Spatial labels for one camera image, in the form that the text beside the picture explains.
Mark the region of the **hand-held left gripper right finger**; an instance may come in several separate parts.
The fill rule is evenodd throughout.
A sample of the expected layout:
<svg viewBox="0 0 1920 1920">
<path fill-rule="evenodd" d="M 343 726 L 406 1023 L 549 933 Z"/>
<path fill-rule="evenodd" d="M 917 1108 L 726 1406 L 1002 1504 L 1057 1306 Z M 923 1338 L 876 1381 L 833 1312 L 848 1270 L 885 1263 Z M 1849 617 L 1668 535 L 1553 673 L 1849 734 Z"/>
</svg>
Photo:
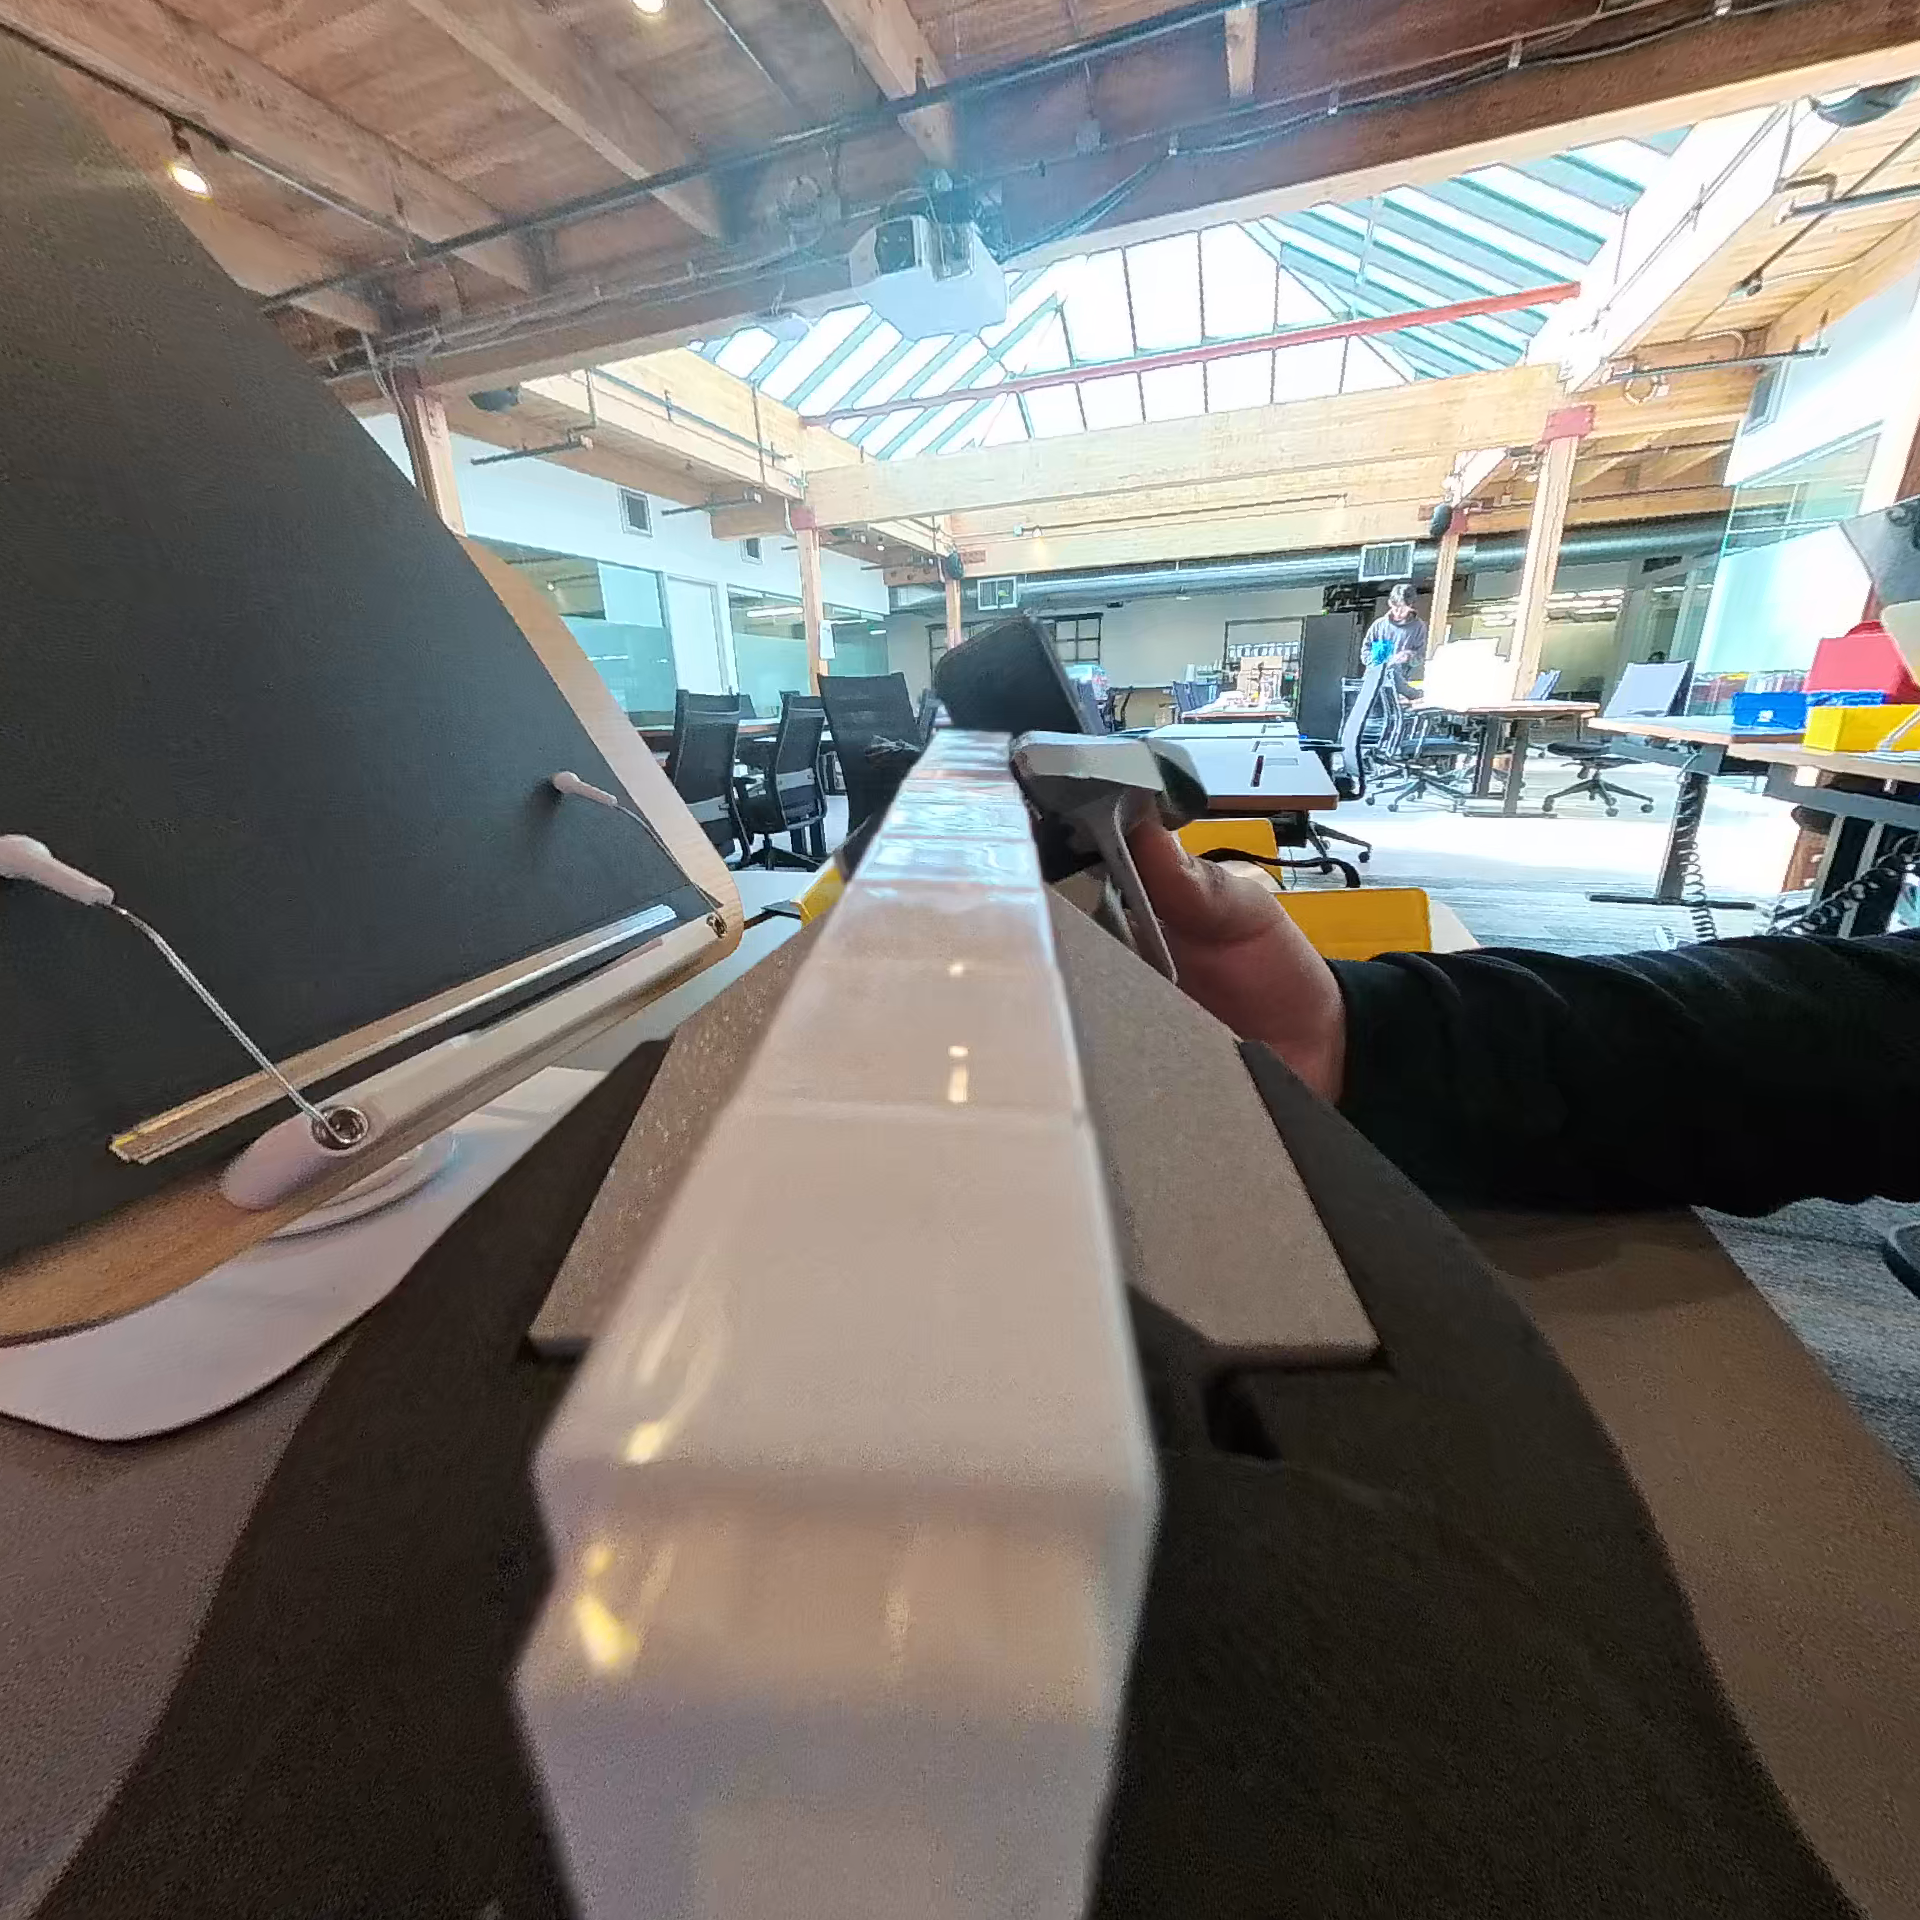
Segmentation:
<svg viewBox="0 0 1920 1920">
<path fill-rule="evenodd" d="M 1126 1272 L 1236 1366 L 1366 1366 L 1379 1334 L 1229 1028 L 1087 912 L 1052 936 Z"/>
</svg>

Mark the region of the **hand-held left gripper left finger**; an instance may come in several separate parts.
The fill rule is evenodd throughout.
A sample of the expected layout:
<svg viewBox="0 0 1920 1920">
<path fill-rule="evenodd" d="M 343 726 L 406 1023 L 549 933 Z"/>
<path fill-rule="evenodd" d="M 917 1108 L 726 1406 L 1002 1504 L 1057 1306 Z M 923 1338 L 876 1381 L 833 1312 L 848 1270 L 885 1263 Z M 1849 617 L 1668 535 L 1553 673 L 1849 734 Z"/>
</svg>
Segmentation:
<svg viewBox="0 0 1920 1920">
<path fill-rule="evenodd" d="M 536 1354 L 582 1359 L 606 1328 L 822 929 L 791 924 L 785 941 L 673 1029 L 661 1070 L 532 1321 Z"/>
</svg>

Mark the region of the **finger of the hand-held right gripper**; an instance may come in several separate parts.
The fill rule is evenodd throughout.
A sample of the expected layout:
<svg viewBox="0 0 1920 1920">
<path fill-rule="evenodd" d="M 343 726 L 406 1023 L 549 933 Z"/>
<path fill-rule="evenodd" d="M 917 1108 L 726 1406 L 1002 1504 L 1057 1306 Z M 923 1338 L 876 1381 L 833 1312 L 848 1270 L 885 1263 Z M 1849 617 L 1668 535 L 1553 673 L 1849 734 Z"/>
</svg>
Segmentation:
<svg viewBox="0 0 1920 1920">
<path fill-rule="evenodd" d="M 1030 730 L 1013 739 L 1010 762 L 1043 816 L 1087 832 L 1130 832 L 1149 816 L 1179 827 L 1210 805 L 1189 756 L 1144 734 Z"/>
</svg>

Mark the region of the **white square bar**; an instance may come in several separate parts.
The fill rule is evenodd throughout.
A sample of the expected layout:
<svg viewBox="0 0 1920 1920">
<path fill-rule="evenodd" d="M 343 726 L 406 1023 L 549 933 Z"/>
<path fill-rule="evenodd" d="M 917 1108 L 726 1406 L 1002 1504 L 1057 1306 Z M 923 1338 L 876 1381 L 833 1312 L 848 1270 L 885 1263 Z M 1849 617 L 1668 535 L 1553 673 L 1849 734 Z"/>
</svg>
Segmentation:
<svg viewBox="0 0 1920 1920">
<path fill-rule="evenodd" d="M 1161 1486 L 1009 738 L 817 926 L 536 1455 L 573 1915 L 1084 1915 Z"/>
</svg>

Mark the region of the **yellow plastic bin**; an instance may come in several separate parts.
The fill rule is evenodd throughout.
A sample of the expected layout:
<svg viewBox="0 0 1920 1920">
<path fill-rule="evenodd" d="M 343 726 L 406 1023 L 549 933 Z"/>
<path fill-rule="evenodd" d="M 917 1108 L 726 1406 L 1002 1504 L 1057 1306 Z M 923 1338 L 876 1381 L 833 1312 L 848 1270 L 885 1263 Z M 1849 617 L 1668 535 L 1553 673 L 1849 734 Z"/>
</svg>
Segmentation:
<svg viewBox="0 0 1920 1920">
<path fill-rule="evenodd" d="M 1277 873 L 1249 860 L 1197 860 L 1200 866 L 1217 866 L 1223 874 L 1236 877 L 1264 896 L 1273 896 L 1293 924 L 1307 938 L 1309 946 L 1325 958 L 1366 961 L 1388 953 L 1449 953 L 1472 948 L 1475 941 L 1452 909 L 1440 909 L 1419 887 L 1281 887 Z M 960 891 L 970 899 L 986 899 L 997 891 L 1010 891 L 1016 902 L 1030 895 L 1050 895 L 1052 887 L 1038 882 L 1014 879 L 1006 886 L 988 877 L 984 883 L 960 879 L 916 879 L 912 874 L 884 874 L 879 882 L 863 882 L 857 877 L 841 879 L 837 871 L 814 877 L 793 900 L 770 902 L 759 906 L 751 920 L 791 920 L 812 924 L 825 918 L 854 889 L 872 889 L 876 886 L 917 887 L 939 895 L 948 889 L 958 902 Z M 1093 874 L 1071 874 L 1066 902 L 1095 918 L 1103 879 L 1100 871 Z"/>
</svg>

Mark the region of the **person's right forearm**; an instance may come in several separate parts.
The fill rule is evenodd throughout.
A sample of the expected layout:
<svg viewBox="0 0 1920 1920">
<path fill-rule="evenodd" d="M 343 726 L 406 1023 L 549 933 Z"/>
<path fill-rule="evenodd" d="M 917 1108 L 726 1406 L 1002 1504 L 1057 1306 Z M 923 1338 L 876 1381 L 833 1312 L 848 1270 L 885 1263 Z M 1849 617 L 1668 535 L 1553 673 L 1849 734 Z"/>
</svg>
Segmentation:
<svg viewBox="0 0 1920 1920">
<path fill-rule="evenodd" d="M 1918 1197 L 1918 938 L 1336 961 L 1339 1110 L 1483 1209 Z"/>
</svg>

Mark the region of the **person's right hand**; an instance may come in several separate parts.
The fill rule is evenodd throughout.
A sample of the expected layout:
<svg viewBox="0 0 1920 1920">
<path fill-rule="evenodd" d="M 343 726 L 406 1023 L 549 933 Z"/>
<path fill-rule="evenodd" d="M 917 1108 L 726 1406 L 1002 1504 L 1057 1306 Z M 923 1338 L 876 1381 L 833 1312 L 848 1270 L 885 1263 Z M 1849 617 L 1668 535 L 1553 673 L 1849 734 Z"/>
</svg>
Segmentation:
<svg viewBox="0 0 1920 1920">
<path fill-rule="evenodd" d="M 1183 991 L 1337 1103 L 1345 1005 L 1326 961 L 1260 882 L 1193 857 L 1157 816 L 1126 844 Z"/>
</svg>

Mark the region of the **grey office desk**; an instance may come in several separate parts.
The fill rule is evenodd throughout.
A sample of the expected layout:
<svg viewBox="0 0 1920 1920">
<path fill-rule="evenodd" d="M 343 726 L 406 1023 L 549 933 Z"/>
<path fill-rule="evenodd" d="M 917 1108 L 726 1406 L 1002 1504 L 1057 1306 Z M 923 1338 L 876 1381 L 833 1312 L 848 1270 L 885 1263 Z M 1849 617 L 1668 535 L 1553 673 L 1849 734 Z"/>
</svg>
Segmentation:
<svg viewBox="0 0 1920 1920">
<path fill-rule="evenodd" d="M 1197 816 L 1312 814 L 1339 804 L 1323 756 L 1293 724 L 1173 724 L 1144 739 L 1203 795 L 1189 805 Z"/>
</svg>

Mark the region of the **black office chair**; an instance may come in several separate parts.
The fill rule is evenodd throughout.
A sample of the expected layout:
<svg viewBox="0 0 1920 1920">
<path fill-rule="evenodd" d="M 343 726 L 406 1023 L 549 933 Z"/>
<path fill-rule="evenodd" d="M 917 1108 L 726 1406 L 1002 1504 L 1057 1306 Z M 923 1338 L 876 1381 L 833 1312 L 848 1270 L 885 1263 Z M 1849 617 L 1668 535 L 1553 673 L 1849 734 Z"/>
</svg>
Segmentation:
<svg viewBox="0 0 1920 1920">
<path fill-rule="evenodd" d="M 739 724 L 742 710 L 734 695 L 681 687 L 676 697 L 666 777 L 723 861 L 742 851 L 734 794 Z"/>
<path fill-rule="evenodd" d="M 819 684 L 825 726 L 848 791 L 851 844 L 878 827 L 924 753 L 921 708 L 903 673 L 842 674 Z"/>
<path fill-rule="evenodd" d="M 735 738 L 742 869 L 810 873 L 825 860 L 823 734 L 823 703 L 814 695 L 785 691 L 772 732 Z"/>
</svg>

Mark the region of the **red ceiling pipe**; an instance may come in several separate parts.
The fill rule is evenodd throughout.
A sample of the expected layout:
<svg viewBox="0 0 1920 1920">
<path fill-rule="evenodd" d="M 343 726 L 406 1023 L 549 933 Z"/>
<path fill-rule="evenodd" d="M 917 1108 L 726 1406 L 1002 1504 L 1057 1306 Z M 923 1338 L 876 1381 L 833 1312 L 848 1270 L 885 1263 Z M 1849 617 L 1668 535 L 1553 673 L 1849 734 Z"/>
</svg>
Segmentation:
<svg viewBox="0 0 1920 1920">
<path fill-rule="evenodd" d="M 1485 294 L 1470 300 L 1452 300 L 1431 308 L 1396 311 L 1388 315 L 1354 315 L 1329 321 L 1315 327 L 1275 328 L 1260 335 L 1220 340 L 1196 343 L 1189 347 L 1166 347 L 1157 353 L 1137 353 L 1100 363 L 1075 363 L 1063 369 L 1018 374 L 997 381 L 988 387 L 951 387 L 944 392 L 895 394 L 885 399 L 841 404 L 829 413 L 817 415 L 819 423 L 837 426 L 841 422 L 885 418 L 892 413 L 916 409 L 944 409 L 948 404 L 991 401 L 997 397 L 1023 397 L 1037 392 L 1057 387 L 1075 387 L 1084 381 L 1142 375 L 1146 372 L 1180 372 L 1186 367 L 1208 367 L 1212 363 L 1249 357 L 1253 353 L 1283 353 L 1293 347 L 1312 347 L 1321 343 L 1344 343 L 1351 340 L 1393 338 L 1411 328 L 1436 328 L 1461 324 L 1478 317 L 1514 315 L 1532 310 L 1546 310 L 1582 294 L 1579 280 L 1560 280 L 1551 284 L 1526 286 L 1514 292 Z"/>
</svg>

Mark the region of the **white ceiling projector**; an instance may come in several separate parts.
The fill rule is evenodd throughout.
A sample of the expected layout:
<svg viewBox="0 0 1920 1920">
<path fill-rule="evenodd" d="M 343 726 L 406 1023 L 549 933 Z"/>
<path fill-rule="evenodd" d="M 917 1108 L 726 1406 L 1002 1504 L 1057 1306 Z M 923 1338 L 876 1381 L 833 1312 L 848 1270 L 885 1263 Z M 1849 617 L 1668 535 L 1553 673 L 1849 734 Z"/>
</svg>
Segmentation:
<svg viewBox="0 0 1920 1920">
<path fill-rule="evenodd" d="M 851 292 L 909 341 L 973 335 L 1009 311 L 1005 267 L 973 221 L 897 213 L 869 227 L 849 253 Z"/>
</svg>

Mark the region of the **grey mesh office chair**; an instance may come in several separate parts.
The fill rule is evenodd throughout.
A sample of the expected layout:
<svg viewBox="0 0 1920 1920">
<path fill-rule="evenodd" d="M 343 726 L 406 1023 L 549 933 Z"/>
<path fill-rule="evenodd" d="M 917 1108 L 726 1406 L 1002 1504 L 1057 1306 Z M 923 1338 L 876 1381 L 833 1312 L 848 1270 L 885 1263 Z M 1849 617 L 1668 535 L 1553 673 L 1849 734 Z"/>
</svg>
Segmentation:
<svg viewBox="0 0 1920 1920">
<path fill-rule="evenodd" d="M 1622 670 L 1619 681 L 1597 713 L 1609 723 L 1644 723 L 1672 718 L 1685 708 L 1691 687 L 1691 660 L 1642 660 Z M 1548 794 L 1539 810 L 1553 816 L 1560 802 L 1596 802 L 1605 816 L 1619 816 L 1619 804 L 1629 802 L 1642 814 L 1653 812 L 1653 802 L 1642 794 L 1622 786 L 1609 770 L 1625 765 L 1619 744 L 1612 734 L 1593 732 L 1586 723 L 1565 741 L 1553 741 L 1546 748 L 1551 758 L 1565 761 L 1575 777 L 1558 791 Z"/>
</svg>

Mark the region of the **black board with wooden edge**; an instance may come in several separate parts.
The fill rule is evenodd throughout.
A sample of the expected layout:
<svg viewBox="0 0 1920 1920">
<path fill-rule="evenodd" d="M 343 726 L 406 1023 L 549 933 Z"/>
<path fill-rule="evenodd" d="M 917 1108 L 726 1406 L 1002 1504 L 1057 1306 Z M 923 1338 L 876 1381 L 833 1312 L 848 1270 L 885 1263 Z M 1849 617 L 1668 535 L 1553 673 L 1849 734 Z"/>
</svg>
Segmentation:
<svg viewBox="0 0 1920 1920">
<path fill-rule="evenodd" d="M 738 941 L 564 624 L 4 45 L 4 1433 L 272 1386 Z"/>
</svg>

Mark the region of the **red box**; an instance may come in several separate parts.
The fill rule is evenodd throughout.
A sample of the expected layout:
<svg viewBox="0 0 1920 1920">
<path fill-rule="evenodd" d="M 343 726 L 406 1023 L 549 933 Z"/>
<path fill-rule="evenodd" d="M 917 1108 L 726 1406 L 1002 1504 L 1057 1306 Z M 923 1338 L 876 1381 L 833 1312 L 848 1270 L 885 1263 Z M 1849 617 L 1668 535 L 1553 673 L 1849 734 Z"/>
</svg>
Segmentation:
<svg viewBox="0 0 1920 1920">
<path fill-rule="evenodd" d="M 1879 703 L 1918 703 L 1918 602 L 1887 607 L 1843 634 L 1824 637 L 1805 668 L 1803 691 L 1872 691 Z"/>
</svg>

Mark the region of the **grey ceiling duct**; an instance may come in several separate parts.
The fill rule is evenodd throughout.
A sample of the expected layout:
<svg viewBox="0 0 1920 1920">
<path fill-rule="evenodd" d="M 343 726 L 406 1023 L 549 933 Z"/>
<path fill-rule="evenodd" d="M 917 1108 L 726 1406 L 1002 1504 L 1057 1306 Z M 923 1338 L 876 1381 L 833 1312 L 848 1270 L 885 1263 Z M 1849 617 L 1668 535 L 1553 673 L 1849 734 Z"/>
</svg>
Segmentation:
<svg viewBox="0 0 1920 1920">
<path fill-rule="evenodd" d="M 1713 555 L 1726 532 L 1730 509 L 1698 515 L 1642 515 L 1562 528 L 1558 557 L 1565 564 L 1672 560 Z M 1149 598 L 1180 598 L 1231 588 L 1268 587 L 1388 587 L 1396 580 L 1427 582 L 1439 565 L 1440 544 L 1380 541 L 1388 559 L 1404 559 L 1397 572 L 1364 569 L 1376 552 L 1372 544 L 1318 545 L 1293 552 L 1236 555 L 1168 564 L 1091 565 L 1079 569 L 991 574 L 970 569 L 958 580 L 965 617 L 1010 613 L 1021 607 L 1054 609 L 1069 602 L 1095 607 Z"/>
</svg>

